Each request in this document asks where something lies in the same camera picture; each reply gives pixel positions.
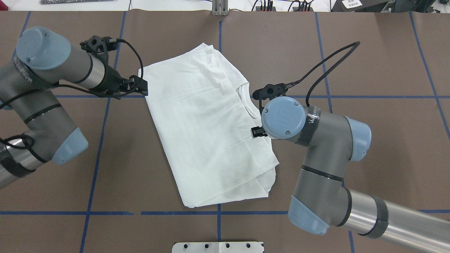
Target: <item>white mounting plate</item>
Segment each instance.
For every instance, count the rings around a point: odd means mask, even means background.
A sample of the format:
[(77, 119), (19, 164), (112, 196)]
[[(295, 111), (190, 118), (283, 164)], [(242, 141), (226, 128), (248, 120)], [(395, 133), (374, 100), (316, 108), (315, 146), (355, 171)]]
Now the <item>white mounting plate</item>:
[(176, 243), (172, 247), (172, 253), (264, 253), (263, 245), (263, 242)]

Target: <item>folded t-shirt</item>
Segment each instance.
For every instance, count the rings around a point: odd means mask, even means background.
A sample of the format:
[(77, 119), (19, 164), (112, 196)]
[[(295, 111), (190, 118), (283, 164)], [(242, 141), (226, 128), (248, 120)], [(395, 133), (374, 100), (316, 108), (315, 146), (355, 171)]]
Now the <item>folded t-shirt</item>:
[(181, 199), (193, 208), (267, 197), (275, 182), (270, 138), (249, 83), (219, 51), (201, 44), (144, 68), (146, 97)]

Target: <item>blue joint cap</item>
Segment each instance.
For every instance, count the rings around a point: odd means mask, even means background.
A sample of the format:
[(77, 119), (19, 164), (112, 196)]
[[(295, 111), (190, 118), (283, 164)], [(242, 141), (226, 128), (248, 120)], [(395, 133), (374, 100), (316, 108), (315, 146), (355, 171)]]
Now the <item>blue joint cap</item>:
[(267, 103), (261, 114), (262, 128), (274, 139), (287, 139), (298, 134), (306, 121), (302, 105), (295, 99), (280, 96)]
[(80, 128), (75, 129), (61, 144), (52, 160), (61, 165), (87, 149), (88, 143)]
[(13, 108), (10, 107), (10, 106), (8, 106), (8, 105), (6, 105), (6, 106), (4, 106), (2, 109), (5, 109), (5, 110), (12, 110)]
[(351, 153), (350, 161), (361, 161), (369, 150), (370, 142), (372, 141), (372, 131), (367, 124), (356, 121), (349, 117), (348, 120), (351, 128), (351, 136), (353, 138), (353, 152)]
[(330, 225), (320, 219), (295, 196), (292, 196), (288, 217), (294, 225), (315, 235), (324, 235), (330, 228)]
[(69, 58), (70, 42), (62, 35), (45, 27), (26, 30), (17, 42), (16, 52), (27, 66), (49, 70), (63, 64)]

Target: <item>black wire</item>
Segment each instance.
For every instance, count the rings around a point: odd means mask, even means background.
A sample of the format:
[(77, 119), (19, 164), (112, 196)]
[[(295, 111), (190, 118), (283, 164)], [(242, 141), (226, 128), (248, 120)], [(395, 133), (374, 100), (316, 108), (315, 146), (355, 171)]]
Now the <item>black wire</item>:
[[(22, 94), (19, 94), (19, 95), (13, 97), (13, 98), (10, 98), (9, 100), (7, 100), (4, 103), (0, 104), (0, 109), (2, 109), (3, 107), (7, 106), (8, 104), (14, 102), (15, 100), (17, 100), (17, 99), (19, 99), (19, 98), (21, 98), (23, 96), (26, 96), (26, 95), (29, 95), (29, 94), (32, 94), (32, 93), (36, 93), (36, 92), (39, 92), (39, 91), (41, 91), (41, 90), (33, 89), (33, 90), (29, 90), (29, 91), (23, 92)], [(22, 139), (22, 142), (23, 142), (24, 146), (16, 146), (16, 145), (13, 145), (13, 144), (9, 143), (10, 140), (16, 140), (16, 139)], [(14, 136), (8, 137), (6, 139), (0, 138), (0, 142), (2, 144), (4, 144), (5, 146), (9, 146), (9, 147), (15, 148), (15, 149), (30, 149), (34, 145), (33, 138), (31, 136), (26, 135), (26, 134), (14, 135)]]
[(258, 2), (258, 0), (256, 0), (255, 3), (253, 4), (253, 7), (252, 7), (252, 10), (251, 10), (251, 11), (253, 11), (253, 9), (255, 8), (257, 2)]
[(94, 91), (90, 91), (90, 90), (85, 90), (85, 89), (82, 89), (80, 87), (67, 85), (67, 84), (57, 84), (55, 86), (56, 87), (72, 88), (72, 89), (79, 90), (79, 91), (82, 91), (82, 92), (85, 92), (85, 93), (88, 93), (88, 94), (92, 94), (92, 95), (95, 95), (95, 96), (98, 96), (98, 97), (101, 97), (101, 98), (105, 98), (105, 97), (107, 97), (107, 98), (120, 98), (120, 97), (123, 97), (123, 96), (126, 96), (126, 95), (130, 94), (130, 93), (135, 92), (137, 87), (138, 87), (138, 85), (140, 84), (141, 80), (144, 78), (144, 65), (142, 64), (142, 59), (139, 56), (138, 52), (135, 50), (135, 48), (129, 42), (127, 42), (124, 39), (117, 39), (117, 42), (123, 42), (123, 43), (127, 44), (131, 48), (131, 50), (134, 52), (134, 54), (136, 54), (136, 56), (137, 56), (137, 58), (139, 60), (139, 64), (140, 64), (140, 69), (141, 69), (140, 79), (137, 82), (135, 82), (135, 84), (133, 85), (132, 88), (130, 87), (129, 91), (127, 91), (125, 93), (122, 93), (120, 95), (108, 95), (108, 94), (105, 94), (105, 93), (99, 93), (99, 92), (94, 92)]
[(298, 4), (300, 4), (299, 0), (292, 1), (291, 4), (289, 5), (288, 11), (290, 11), (292, 4), (295, 3), (295, 2), (298, 2)]
[[(117, 39), (117, 42), (123, 42), (123, 43), (127, 44), (131, 48), (131, 50), (133, 50), (133, 52), (136, 54), (136, 56), (137, 56), (137, 58), (139, 60), (139, 64), (140, 64), (140, 69), (141, 69), (140, 79), (137, 82), (135, 82), (133, 88), (130, 87), (129, 91), (127, 91), (127, 92), (125, 92), (123, 94), (120, 94), (120, 95), (108, 95), (108, 94), (103, 94), (103, 93), (94, 92), (94, 91), (90, 91), (90, 90), (85, 90), (85, 89), (82, 89), (80, 87), (76, 87), (76, 86), (72, 86), (72, 85), (56, 84), (55, 87), (67, 87), (67, 88), (72, 88), (72, 89), (79, 90), (79, 91), (82, 91), (82, 92), (85, 92), (85, 93), (93, 94), (93, 95), (98, 96), (98, 97), (111, 97), (111, 98), (120, 98), (120, 97), (123, 97), (125, 95), (128, 95), (130, 93), (135, 92), (137, 87), (138, 87), (138, 85), (140, 84), (141, 80), (144, 77), (144, 65), (142, 64), (142, 59), (139, 56), (138, 52), (134, 49), (134, 47), (129, 42), (127, 42), (124, 39)], [(21, 98), (23, 96), (26, 96), (26, 95), (29, 95), (29, 94), (32, 94), (32, 93), (35, 93), (35, 92), (39, 92), (39, 91), (41, 91), (41, 90), (33, 89), (33, 90), (29, 90), (29, 91), (23, 92), (23, 93), (15, 96), (13, 98), (10, 98), (9, 100), (5, 101), (4, 103), (0, 104), (0, 109), (2, 109), (3, 107), (7, 106), (8, 104), (14, 102), (15, 100), (17, 100), (17, 99), (19, 99), (19, 98)], [(16, 146), (16, 145), (13, 145), (13, 144), (9, 143), (9, 141), (16, 140), (16, 139), (22, 139), (22, 142), (23, 142), (24, 146)], [(30, 150), (30, 148), (34, 145), (34, 140), (29, 135), (20, 134), (20, 135), (14, 135), (14, 136), (8, 137), (6, 139), (0, 138), (0, 143), (4, 144), (6, 146), (9, 146), (9, 147), (15, 148), (15, 149), (28, 149), (28, 150)]]
[(345, 50), (345, 49), (351, 47), (351, 49), (350, 49), (344, 56), (342, 56), (342, 58), (340, 58), (333, 66), (331, 66), (331, 68), (328, 69), (321, 77), (319, 77), (319, 78), (314, 82), (314, 84), (311, 86), (311, 88), (310, 88), (309, 91), (308, 91), (308, 94), (306, 94), (306, 100), (305, 100), (305, 102), (306, 102), (306, 106), (307, 106), (307, 107), (310, 106), (310, 104), (309, 104), (309, 97), (311, 96), (311, 93), (312, 93), (313, 89), (317, 86), (317, 84), (320, 83), (320, 81), (322, 81), (328, 74), (330, 74), (330, 72), (332, 72), (339, 64), (341, 64), (341, 63), (342, 63), (349, 55), (351, 55), (351, 54), (353, 53), (353, 51), (355, 51), (355, 49), (356, 49), (359, 45), (360, 45), (360, 42), (357, 41), (357, 42), (351, 43), (350, 45), (344, 46), (344, 47), (341, 48), (341, 49), (338, 49), (338, 50), (335, 51), (334, 53), (330, 54), (327, 58), (325, 58), (322, 62), (320, 62), (319, 64), (317, 64), (311, 71), (309, 71), (302, 79), (300, 79), (300, 80), (298, 81), (298, 82), (301, 82), (301, 81), (302, 81), (303, 79), (305, 79), (305, 77), (306, 77), (307, 75), (309, 75), (316, 67), (320, 66), (322, 63), (324, 63), (325, 61), (327, 61), (328, 59), (330, 59), (331, 57), (333, 57), (335, 54), (337, 54), (337, 53), (339, 53), (339, 52), (341, 52), (341, 51), (343, 51), (343, 50)]
[(131, 50), (133, 50), (134, 54), (136, 55), (136, 57), (139, 60), (139, 65), (140, 65), (140, 68), (141, 68), (141, 76), (140, 76), (140, 79), (137, 82), (135, 82), (135, 85), (133, 86), (132, 89), (130, 87), (129, 91), (125, 92), (124, 94), (120, 94), (119, 96), (114, 96), (114, 98), (123, 97), (125, 95), (128, 95), (130, 93), (135, 92), (137, 87), (138, 87), (138, 85), (140, 84), (141, 80), (144, 78), (144, 65), (142, 64), (142, 59), (140, 58), (140, 56), (139, 56), (138, 52), (136, 51), (136, 49), (128, 41), (126, 41), (124, 39), (117, 39), (117, 41), (127, 44), (131, 48)]

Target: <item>metal bracket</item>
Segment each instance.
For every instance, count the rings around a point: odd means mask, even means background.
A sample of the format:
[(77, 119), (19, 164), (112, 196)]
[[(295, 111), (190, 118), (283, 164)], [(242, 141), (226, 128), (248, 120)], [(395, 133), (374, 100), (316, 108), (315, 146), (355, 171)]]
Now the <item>metal bracket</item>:
[(228, 0), (212, 0), (213, 16), (228, 16)]
[(172, 253), (264, 253), (263, 242), (175, 243)]

